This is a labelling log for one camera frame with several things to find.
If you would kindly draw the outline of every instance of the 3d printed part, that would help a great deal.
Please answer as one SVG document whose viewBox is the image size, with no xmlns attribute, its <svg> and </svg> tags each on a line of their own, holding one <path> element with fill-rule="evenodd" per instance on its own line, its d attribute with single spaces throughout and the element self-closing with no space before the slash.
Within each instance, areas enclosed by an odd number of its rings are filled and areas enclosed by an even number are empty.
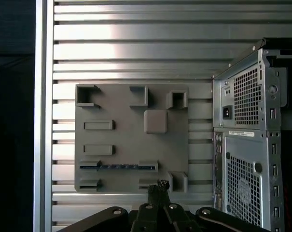
<svg viewBox="0 0 292 232">
<path fill-rule="evenodd" d="M 172 90 L 166 95 L 167 109 L 183 109 L 188 107 L 188 96 L 186 91 Z"/>
<path fill-rule="evenodd" d="M 100 92 L 92 91 L 94 85 Z M 174 191 L 185 192 L 181 173 L 187 175 L 189 167 L 188 111 L 167 111 L 166 96 L 175 89 L 188 93 L 188 87 L 157 83 L 81 86 L 91 87 L 88 99 L 101 109 L 75 107 L 76 190 L 96 191 L 84 188 L 82 180 L 101 180 L 100 192 L 145 192 L 140 180 L 168 179 L 171 172 Z"/>
<path fill-rule="evenodd" d="M 89 120 L 83 124 L 85 130 L 113 130 L 115 123 L 113 120 Z"/>
<path fill-rule="evenodd" d="M 95 85 L 76 85 L 76 106 L 100 108 L 94 103 L 94 95 L 101 92 Z"/>
<path fill-rule="evenodd" d="M 167 112 L 165 110 L 146 110 L 144 113 L 144 132 L 165 134 L 167 132 Z"/>
<path fill-rule="evenodd" d="M 134 96 L 134 100 L 130 104 L 131 108 L 148 107 L 149 90 L 147 86 L 130 86 L 130 90 Z"/>
</svg>

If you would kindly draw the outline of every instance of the rectangular cutout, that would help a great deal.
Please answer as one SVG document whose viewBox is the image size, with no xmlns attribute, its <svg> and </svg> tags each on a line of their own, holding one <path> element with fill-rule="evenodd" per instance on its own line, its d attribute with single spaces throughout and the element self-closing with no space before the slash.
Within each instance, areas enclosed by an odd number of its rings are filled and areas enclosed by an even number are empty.
<svg viewBox="0 0 292 232">
<path fill-rule="evenodd" d="M 280 217 L 280 210 L 279 207 L 275 207 L 275 218 L 279 218 Z"/>
<path fill-rule="evenodd" d="M 277 154 L 277 144 L 272 144 L 272 154 L 273 155 Z"/>
<path fill-rule="evenodd" d="M 113 130 L 113 120 L 95 120 L 91 122 L 85 122 L 83 125 L 85 130 Z"/>
<path fill-rule="evenodd" d="M 278 167 L 276 164 L 272 166 L 272 170 L 273 170 L 273 176 L 277 176 L 278 175 Z"/>
<path fill-rule="evenodd" d="M 270 118 L 276 119 L 276 109 L 270 109 Z"/>
<path fill-rule="evenodd" d="M 114 145 L 84 145 L 83 152 L 90 156 L 111 156 L 115 148 Z"/>
<path fill-rule="evenodd" d="M 273 195 L 275 197 L 279 196 L 279 186 L 273 186 Z"/>
</svg>

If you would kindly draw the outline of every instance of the circular bolt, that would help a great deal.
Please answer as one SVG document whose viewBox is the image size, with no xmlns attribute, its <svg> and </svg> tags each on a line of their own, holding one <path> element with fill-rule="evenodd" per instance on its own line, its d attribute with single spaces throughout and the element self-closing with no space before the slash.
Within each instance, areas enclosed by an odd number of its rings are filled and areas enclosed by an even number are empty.
<svg viewBox="0 0 292 232">
<path fill-rule="evenodd" d="M 271 85 L 268 88 L 269 93 L 275 94 L 278 91 L 278 88 L 275 85 Z"/>
<path fill-rule="evenodd" d="M 175 204 L 170 204 L 170 205 L 169 205 L 169 208 L 171 208 L 171 209 L 177 209 L 177 205 L 175 205 Z"/>
<path fill-rule="evenodd" d="M 115 210 L 114 212 L 113 212 L 113 214 L 121 214 L 121 210 Z"/>
<path fill-rule="evenodd" d="M 256 164 L 254 165 L 254 169 L 255 169 L 255 171 L 256 171 L 257 173 L 261 173 L 261 172 L 263 171 L 263 167 L 262 167 L 262 165 L 261 165 L 260 163 L 256 163 Z"/>
<path fill-rule="evenodd" d="M 152 206 L 152 205 L 150 205 L 150 204 L 148 204 L 148 205 L 146 205 L 146 206 L 145 206 L 145 208 L 146 208 L 146 209 L 152 209 L 152 208 L 153 208 L 153 206 Z"/>
<path fill-rule="evenodd" d="M 209 215 L 211 212 L 208 209 L 203 209 L 202 214 Z"/>
</svg>

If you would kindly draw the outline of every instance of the horizontal metal slat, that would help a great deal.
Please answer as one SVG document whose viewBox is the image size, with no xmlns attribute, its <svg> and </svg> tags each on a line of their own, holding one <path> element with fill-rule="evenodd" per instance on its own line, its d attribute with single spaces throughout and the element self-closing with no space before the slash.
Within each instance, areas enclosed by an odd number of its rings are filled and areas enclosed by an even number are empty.
<svg viewBox="0 0 292 232">
<path fill-rule="evenodd" d="M 192 202 L 197 204 L 198 202 L 205 202 L 212 200 L 212 193 L 169 193 L 169 197 L 175 202 Z M 136 203 L 147 202 L 147 194 L 86 194 L 86 193 L 54 193 L 53 201 L 58 204 L 71 202 L 72 204 L 90 204 L 90 205 L 110 205 L 113 203 L 119 205 L 132 205 Z"/>
<path fill-rule="evenodd" d="M 243 43 L 62 43 L 54 45 L 54 59 L 233 59 L 248 46 Z"/>
<path fill-rule="evenodd" d="M 290 24 L 108 24 L 55 25 L 61 40 L 229 40 L 292 37 Z"/>
<path fill-rule="evenodd" d="M 69 84 L 54 84 L 53 85 L 53 99 L 54 100 L 74 100 L 76 92 L 76 83 Z M 211 83 L 199 82 L 190 83 L 189 87 L 189 99 L 211 99 L 212 93 Z"/>
<path fill-rule="evenodd" d="M 212 119 L 212 103 L 192 102 L 188 104 L 189 119 Z M 75 104 L 53 104 L 53 120 L 75 119 Z"/>
<path fill-rule="evenodd" d="M 213 159 L 213 144 L 189 144 L 189 160 Z"/>
<path fill-rule="evenodd" d="M 213 164 L 189 164 L 188 180 L 212 180 Z"/>
<path fill-rule="evenodd" d="M 55 14 L 61 13 L 153 13 L 160 12 L 173 13 L 173 12 L 217 12 L 229 14 L 233 12 L 292 12 L 292 4 L 143 4 L 143 5 L 56 5 L 54 7 Z"/>
<path fill-rule="evenodd" d="M 292 13 L 278 12 L 168 12 L 148 14 L 57 14 L 55 21 L 195 21 L 195 22 L 287 22 L 292 21 Z"/>
<path fill-rule="evenodd" d="M 54 73 L 54 79 L 187 79 L 195 78 L 196 74 L 199 73 L 214 72 L 227 65 L 226 63 L 226 60 L 201 60 L 199 62 L 139 62 L 137 60 L 134 62 L 59 61 L 58 64 L 54 64 L 54 71 L 56 72 Z"/>
</svg>

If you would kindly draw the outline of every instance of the screw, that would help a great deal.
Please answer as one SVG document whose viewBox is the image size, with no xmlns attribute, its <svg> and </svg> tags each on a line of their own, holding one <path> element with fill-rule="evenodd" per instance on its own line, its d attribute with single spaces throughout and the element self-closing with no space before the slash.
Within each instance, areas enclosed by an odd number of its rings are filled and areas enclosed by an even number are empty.
<svg viewBox="0 0 292 232">
<path fill-rule="evenodd" d="M 208 209 L 203 209 L 202 214 L 209 215 L 211 212 Z"/>
<path fill-rule="evenodd" d="M 271 85 L 268 88 L 269 93 L 275 94 L 278 91 L 278 88 L 275 85 Z"/>
<path fill-rule="evenodd" d="M 120 211 L 120 210 L 115 210 L 115 211 L 113 212 L 113 214 L 121 214 L 121 211 Z"/>
<path fill-rule="evenodd" d="M 177 209 L 177 205 L 175 205 L 175 204 L 170 204 L 169 207 L 170 207 L 171 209 Z"/>
<path fill-rule="evenodd" d="M 150 204 L 148 204 L 148 205 L 146 205 L 146 206 L 145 206 L 145 208 L 146 208 L 146 209 L 152 209 L 152 208 L 153 208 L 153 206 L 152 206 L 152 205 L 150 205 Z"/>
</svg>

